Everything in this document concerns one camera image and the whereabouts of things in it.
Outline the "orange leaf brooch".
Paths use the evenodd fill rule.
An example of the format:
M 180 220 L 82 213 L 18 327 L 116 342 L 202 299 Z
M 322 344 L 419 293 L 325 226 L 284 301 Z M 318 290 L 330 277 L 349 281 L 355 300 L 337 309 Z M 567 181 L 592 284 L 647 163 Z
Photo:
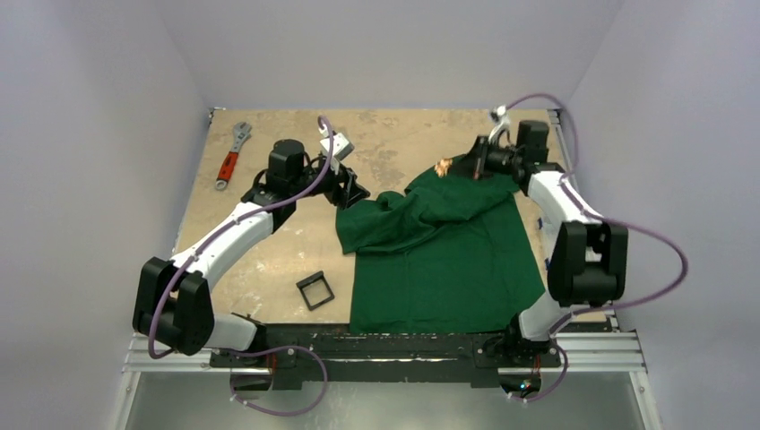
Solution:
M 448 175 L 448 172 L 453 164 L 452 159 L 440 159 L 434 166 L 433 169 L 438 177 L 445 177 Z

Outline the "green t-shirt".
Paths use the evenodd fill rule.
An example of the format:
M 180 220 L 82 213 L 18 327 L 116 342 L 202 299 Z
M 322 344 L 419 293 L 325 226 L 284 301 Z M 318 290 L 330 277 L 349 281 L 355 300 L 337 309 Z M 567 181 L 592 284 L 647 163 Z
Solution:
M 508 175 L 428 169 L 336 214 L 355 333 L 499 331 L 544 293 Z

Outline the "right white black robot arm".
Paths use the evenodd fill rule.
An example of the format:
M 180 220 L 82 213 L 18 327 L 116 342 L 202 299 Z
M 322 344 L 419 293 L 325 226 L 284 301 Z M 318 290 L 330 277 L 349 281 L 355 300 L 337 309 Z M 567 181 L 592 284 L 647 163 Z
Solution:
M 500 145 L 509 133 L 502 121 L 480 135 L 471 149 L 452 162 L 449 173 L 474 180 L 510 176 L 555 228 L 548 260 L 548 290 L 516 315 L 498 338 L 480 351 L 523 365 L 549 352 L 556 334 L 577 315 L 620 299 L 626 282 L 628 230 L 602 220 L 566 181 L 564 169 L 548 161 L 549 125 L 518 124 L 516 141 Z

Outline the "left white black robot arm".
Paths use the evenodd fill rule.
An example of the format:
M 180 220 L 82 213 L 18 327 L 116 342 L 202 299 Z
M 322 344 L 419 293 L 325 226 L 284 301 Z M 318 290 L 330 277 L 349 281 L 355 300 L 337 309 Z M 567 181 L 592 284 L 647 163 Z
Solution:
M 353 143 L 336 133 L 320 145 L 320 154 L 310 159 L 302 142 L 274 143 L 267 168 L 227 218 L 185 251 L 143 265 L 132 325 L 148 337 L 151 357 L 159 357 L 155 345 L 161 343 L 187 356 L 202 348 L 232 349 L 244 366 L 264 361 L 263 326 L 244 315 L 215 313 L 211 292 L 239 259 L 284 224 L 298 200 L 322 194 L 346 209 L 369 196 L 343 163 Z

